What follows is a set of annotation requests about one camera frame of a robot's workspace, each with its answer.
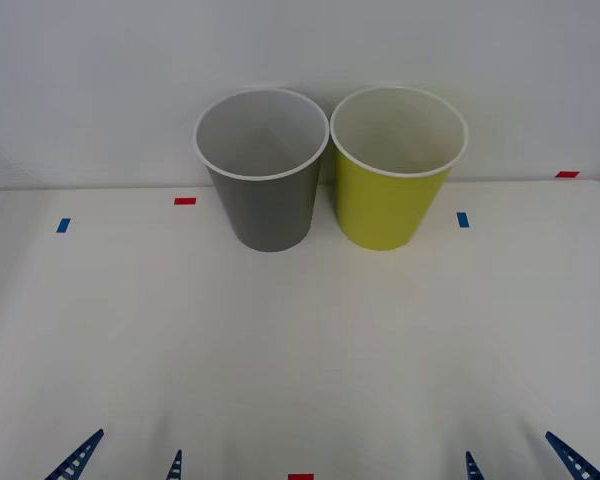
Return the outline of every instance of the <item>red tape marker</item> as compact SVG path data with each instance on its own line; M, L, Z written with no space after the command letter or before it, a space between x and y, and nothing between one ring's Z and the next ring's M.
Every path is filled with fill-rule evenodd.
M558 172L556 178L576 178L580 172L573 172L571 170L562 170Z
M178 197L173 201L174 205L195 205L196 197Z

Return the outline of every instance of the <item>white table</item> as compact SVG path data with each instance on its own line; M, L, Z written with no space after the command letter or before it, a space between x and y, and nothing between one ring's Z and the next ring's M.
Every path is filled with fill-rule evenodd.
M384 253L327 193L258 253L212 188L0 192L0 479L99 428L84 480L567 479L548 429L600 469L600 183L447 184Z

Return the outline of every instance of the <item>cup rim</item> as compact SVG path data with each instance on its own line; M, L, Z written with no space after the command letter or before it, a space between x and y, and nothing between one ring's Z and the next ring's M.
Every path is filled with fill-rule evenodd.
M316 111L320 114L322 121L324 122L325 135L324 135L324 139L322 140L322 144L320 145L320 147L318 147L318 150L316 151L316 153L314 153L313 156L309 158L309 160L298 165L295 168L292 168L291 170L286 170L284 172L276 173L274 175L264 175L264 176L239 175L237 173L231 173L226 170L223 170L220 167L217 167L216 165L211 163L209 160L207 160L207 158L203 155L202 151L200 150L200 147L198 146L198 130L199 130L200 125L201 125L202 121L204 120L204 118L207 116L207 114L211 110L213 110L215 107L217 107L221 103L226 102L227 100L229 100L233 97L237 97L239 95L244 95L246 93L253 93L253 92L275 92L275 93L283 93L285 95L291 95L291 96L302 99L303 101L307 102L308 104L310 104L312 107L314 107L316 109ZM219 100L216 100L215 102L213 102L207 108L205 108L204 111L200 114L200 116L196 120L195 126L193 127L191 143L193 144L193 148L195 149L198 157L200 157L200 159L207 166L207 168L210 168L214 172L219 173L220 175L223 175L225 177L233 178L235 180L246 180L249 182L262 182L262 181L266 181L266 180L278 180L280 178L285 178L285 177L291 176L294 173L297 173L297 172L307 168L309 165L311 165L313 162L315 162L320 157L320 155L322 155L322 152L324 151L324 149L327 146L327 143L329 142L329 136L330 136L330 128L329 128L329 119L327 118L327 115L324 113L324 110L322 110L320 105L318 105L316 102L311 100L309 97L302 95L301 93L294 92L293 90L288 90L286 88L251 87L251 88L243 88L235 93L226 95L226 96L220 98Z
M376 167L372 167L371 165L367 165L366 163L358 160L353 155L351 155L342 146L342 144L338 140L338 137L336 136L335 128L334 128L336 117L338 116L338 113L340 113L340 111L342 110L344 105L346 105L348 102L353 100L355 97L357 97L358 95L362 95L364 93L375 91L375 90L409 90L412 92L419 93L421 95L426 95L428 97L431 97L434 100L440 102L445 107L447 107L458 118L458 120L462 124L462 137L463 137L462 138L462 148L460 148L460 151L458 152L458 154L453 159L451 159L449 162L442 165L441 167L435 168L433 170L427 170L426 172L417 172L417 173L397 173L397 172L392 172L389 170L382 170L380 168L376 168ZM436 173L443 172L443 171L451 168L453 166L453 164L456 163L460 159L460 157L462 157L465 150L467 149L467 145L469 144L469 127L467 126L467 122L464 120L464 118L462 117L462 114L458 111L458 109L456 107L454 107L453 105L451 105L447 100L445 100L441 96L436 95L435 93L429 92L428 90L424 90L419 87L413 87L410 85L379 85L379 86L363 88L361 90L356 90L355 92L346 96L342 101L340 101L338 106L333 111L333 114L331 115L329 127L331 130L331 138L333 139L333 143L335 143L338 150L340 152L342 152L342 154L345 157L347 157L349 160L351 160L353 163L355 163L359 167L364 168L365 170L368 170L373 173L378 173L378 174L386 176L386 177L421 178L421 177L430 177L432 175L435 175Z

